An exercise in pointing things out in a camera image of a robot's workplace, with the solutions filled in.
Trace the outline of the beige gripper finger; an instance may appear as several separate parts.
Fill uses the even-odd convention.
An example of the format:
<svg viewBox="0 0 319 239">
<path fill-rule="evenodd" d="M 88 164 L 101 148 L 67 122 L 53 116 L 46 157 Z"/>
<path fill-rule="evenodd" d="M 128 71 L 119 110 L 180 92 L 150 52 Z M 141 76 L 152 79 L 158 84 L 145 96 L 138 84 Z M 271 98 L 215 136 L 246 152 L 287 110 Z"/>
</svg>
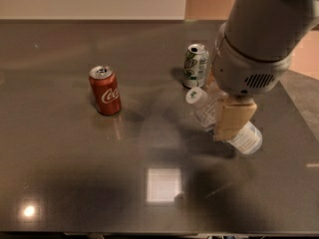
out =
<svg viewBox="0 0 319 239">
<path fill-rule="evenodd" d="M 213 99 L 227 96 L 227 93 L 219 88 L 212 73 L 209 73 L 207 79 L 207 94 L 210 98 Z"/>
<path fill-rule="evenodd" d="M 216 102 L 216 123 L 214 139 L 226 141 L 233 139 L 250 121 L 257 109 L 253 97 L 226 96 Z"/>
</svg>

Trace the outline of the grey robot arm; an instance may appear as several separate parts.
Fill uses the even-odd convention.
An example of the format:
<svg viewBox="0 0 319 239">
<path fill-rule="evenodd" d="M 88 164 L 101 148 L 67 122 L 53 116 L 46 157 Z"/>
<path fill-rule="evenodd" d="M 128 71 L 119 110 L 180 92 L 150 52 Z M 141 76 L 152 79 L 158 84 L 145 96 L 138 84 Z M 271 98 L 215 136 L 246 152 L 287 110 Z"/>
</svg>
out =
<svg viewBox="0 0 319 239">
<path fill-rule="evenodd" d="M 232 139 L 250 121 L 253 97 L 275 87 L 318 22 L 319 0 L 235 0 L 211 55 L 213 79 L 227 93 L 217 102 L 216 140 Z"/>
</svg>

